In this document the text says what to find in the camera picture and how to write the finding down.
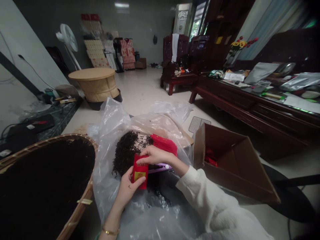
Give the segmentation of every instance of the white sleeve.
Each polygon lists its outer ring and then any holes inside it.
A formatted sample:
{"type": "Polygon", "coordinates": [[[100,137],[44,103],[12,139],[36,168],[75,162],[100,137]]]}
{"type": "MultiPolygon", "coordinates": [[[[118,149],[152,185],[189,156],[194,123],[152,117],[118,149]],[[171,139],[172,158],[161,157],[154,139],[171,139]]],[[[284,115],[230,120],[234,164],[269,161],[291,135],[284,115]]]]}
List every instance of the white sleeve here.
{"type": "Polygon", "coordinates": [[[202,218],[205,229],[216,239],[273,239],[257,218],[241,208],[238,201],[207,179],[204,171],[192,166],[176,187],[202,218]]]}

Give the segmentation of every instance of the red packet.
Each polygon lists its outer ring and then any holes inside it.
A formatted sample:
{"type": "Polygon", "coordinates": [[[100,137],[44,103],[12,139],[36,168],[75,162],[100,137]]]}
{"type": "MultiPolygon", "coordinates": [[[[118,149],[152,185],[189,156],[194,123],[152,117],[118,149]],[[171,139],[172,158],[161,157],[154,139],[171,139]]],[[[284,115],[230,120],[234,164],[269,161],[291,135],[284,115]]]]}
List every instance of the red packet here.
{"type": "Polygon", "coordinates": [[[153,145],[161,150],[173,153],[177,157],[178,148],[173,141],[158,135],[151,134],[150,137],[153,139],[153,145]]]}
{"type": "Polygon", "coordinates": [[[140,185],[139,189],[147,188],[147,179],[148,179],[148,166],[149,164],[137,165],[137,161],[141,158],[145,158],[148,156],[138,156],[134,154],[134,163],[133,163],[133,171],[132,171],[132,179],[131,182],[134,183],[139,178],[145,176],[146,180],[140,185]]]}

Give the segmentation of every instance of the round wooden side table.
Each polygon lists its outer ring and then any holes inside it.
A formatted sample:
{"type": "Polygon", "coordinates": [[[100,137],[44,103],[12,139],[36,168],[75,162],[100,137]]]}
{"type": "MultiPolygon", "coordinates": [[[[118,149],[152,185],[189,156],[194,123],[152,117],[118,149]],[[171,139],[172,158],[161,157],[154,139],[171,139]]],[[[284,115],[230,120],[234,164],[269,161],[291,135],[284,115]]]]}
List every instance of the round wooden side table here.
{"type": "Polygon", "coordinates": [[[76,80],[88,102],[104,102],[119,95],[112,68],[87,68],[69,74],[76,80]]]}

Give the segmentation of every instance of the white wall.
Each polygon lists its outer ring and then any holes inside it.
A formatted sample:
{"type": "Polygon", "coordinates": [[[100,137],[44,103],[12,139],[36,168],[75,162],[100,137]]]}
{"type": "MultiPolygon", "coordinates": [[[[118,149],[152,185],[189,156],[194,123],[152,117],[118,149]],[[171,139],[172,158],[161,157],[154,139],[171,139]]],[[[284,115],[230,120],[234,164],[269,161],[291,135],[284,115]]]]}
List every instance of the white wall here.
{"type": "Polygon", "coordinates": [[[135,51],[140,57],[147,58],[147,63],[162,61],[163,38],[171,33],[178,3],[188,1],[179,0],[127,0],[119,2],[129,3],[128,13],[118,13],[114,1],[108,0],[14,0],[25,16],[39,39],[45,46],[57,46],[71,71],[71,63],[64,47],[55,36],[60,24],[65,23],[72,29],[79,47],[74,55],[81,68],[92,67],[83,42],[79,21],[81,13],[96,13],[102,21],[105,31],[118,31],[123,38],[133,38],[135,51]],[[153,44],[154,34],[158,43],[153,44]]]}
{"type": "Polygon", "coordinates": [[[1,82],[11,77],[10,72],[0,64],[0,132],[10,124],[19,123],[20,114],[24,110],[31,110],[31,104],[38,101],[16,78],[13,77],[6,83],[1,82]]]}
{"type": "MultiPolygon", "coordinates": [[[[11,50],[16,67],[40,91],[44,91],[48,86],[24,60],[18,57],[18,54],[22,55],[53,88],[60,84],[69,84],[12,0],[0,1],[0,31],[11,50]]],[[[0,36],[0,51],[10,61],[12,60],[2,36],[0,36]]]]}

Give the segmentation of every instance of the white fan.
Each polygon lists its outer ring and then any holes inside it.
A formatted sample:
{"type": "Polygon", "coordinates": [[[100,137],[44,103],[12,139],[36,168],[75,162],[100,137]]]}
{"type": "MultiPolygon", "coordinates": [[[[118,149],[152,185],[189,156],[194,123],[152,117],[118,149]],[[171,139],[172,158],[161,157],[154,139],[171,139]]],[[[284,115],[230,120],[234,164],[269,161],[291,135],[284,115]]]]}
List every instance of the white fan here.
{"type": "Polygon", "coordinates": [[[78,66],[79,70],[81,70],[81,67],[80,67],[78,61],[76,60],[75,56],[72,53],[73,51],[74,52],[78,51],[78,44],[77,44],[75,36],[73,35],[71,28],[67,24],[61,23],[60,31],[61,32],[56,33],[57,38],[67,46],[67,52],[69,50],[73,60],[75,61],[76,65],[78,66]]]}

